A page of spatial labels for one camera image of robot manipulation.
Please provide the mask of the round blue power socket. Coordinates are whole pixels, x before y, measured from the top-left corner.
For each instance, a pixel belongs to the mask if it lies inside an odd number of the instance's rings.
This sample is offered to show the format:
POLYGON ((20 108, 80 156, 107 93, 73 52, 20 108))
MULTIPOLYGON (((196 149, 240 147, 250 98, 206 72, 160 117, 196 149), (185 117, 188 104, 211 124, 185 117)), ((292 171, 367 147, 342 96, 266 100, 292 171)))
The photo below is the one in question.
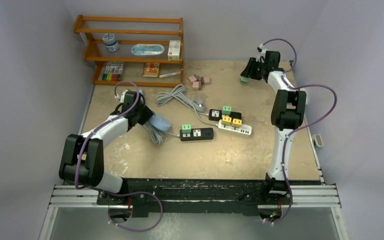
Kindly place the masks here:
POLYGON ((167 132, 172 126, 166 118, 157 113, 149 119, 149 123, 161 132, 167 132))

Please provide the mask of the green plug strip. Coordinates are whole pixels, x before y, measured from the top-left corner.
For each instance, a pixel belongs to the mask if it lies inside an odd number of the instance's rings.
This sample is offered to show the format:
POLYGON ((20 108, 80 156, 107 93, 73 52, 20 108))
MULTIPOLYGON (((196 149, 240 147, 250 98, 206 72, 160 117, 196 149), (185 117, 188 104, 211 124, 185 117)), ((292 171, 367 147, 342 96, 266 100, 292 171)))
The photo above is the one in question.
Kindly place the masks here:
POLYGON ((226 115, 226 116, 229 116, 231 113, 232 113, 232 107, 231 106, 228 106, 228 105, 224 105, 222 107, 222 111, 221 111, 222 115, 226 115))

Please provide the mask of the pink plug strip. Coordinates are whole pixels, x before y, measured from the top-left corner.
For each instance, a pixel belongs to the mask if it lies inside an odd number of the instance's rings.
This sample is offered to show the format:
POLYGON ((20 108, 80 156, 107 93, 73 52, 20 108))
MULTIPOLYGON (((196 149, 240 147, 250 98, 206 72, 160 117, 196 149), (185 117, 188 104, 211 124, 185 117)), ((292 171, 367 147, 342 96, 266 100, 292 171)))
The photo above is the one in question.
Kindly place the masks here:
POLYGON ((211 84, 211 80, 207 76, 201 77, 200 80, 201 80, 201 84, 202 85, 209 85, 209 84, 211 84))

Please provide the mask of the black power strip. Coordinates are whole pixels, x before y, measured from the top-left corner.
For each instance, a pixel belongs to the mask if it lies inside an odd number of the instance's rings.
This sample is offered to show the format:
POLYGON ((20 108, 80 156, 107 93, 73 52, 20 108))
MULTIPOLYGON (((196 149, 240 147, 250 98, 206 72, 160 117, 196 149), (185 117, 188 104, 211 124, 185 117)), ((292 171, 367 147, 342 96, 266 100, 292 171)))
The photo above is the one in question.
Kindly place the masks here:
POLYGON ((181 142, 208 141, 213 140, 214 136, 215 133, 212 127, 192 128, 188 133, 183 133, 180 131, 179 135, 181 142))
MULTIPOLYGON (((208 113, 208 119, 215 122, 218 122, 224 116, 227 116, 227 114, 223 114, 220 109, 210 109, 208 113)), ((231 111, 228 116, 232 119, 242 120, 242 114, 240 112, 231 111)))

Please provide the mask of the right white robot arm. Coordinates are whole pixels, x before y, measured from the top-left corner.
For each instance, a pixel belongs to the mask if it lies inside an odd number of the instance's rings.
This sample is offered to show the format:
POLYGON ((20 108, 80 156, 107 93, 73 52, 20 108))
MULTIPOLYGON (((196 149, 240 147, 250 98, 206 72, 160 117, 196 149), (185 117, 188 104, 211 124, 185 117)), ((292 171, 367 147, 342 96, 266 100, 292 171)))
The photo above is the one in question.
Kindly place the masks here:
POLYGON ((286 71, 279 67, 281 54, 263 46, 257 48, 258 56, 249 58, 241 72, 239 82, 264 80, 275 93, 270 122, 274 126, 274 147, 271 164, 265 176, 265 187, 260 196, 268 204, 280 195, 289 194, 288 166, 290 151, 297 130, 304 121, 307 94, 293 86, 286 71))

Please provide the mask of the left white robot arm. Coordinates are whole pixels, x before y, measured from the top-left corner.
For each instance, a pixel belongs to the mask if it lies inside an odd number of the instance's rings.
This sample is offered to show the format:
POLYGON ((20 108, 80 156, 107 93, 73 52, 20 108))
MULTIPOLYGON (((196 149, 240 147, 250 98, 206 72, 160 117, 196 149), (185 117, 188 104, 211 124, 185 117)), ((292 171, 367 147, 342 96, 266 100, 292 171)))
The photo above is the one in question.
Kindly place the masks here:
POLYGON ((59 178, 78 187, 109 192, 110 199, 118 205, 126 203, 129 199, 127 183, 124 178, 105 171, 104 150, 135 125, 144 125, 153 115, 141 90, 125 91, 120 104, 103 123, 88 132, 70 134, 66 138, 59 178))

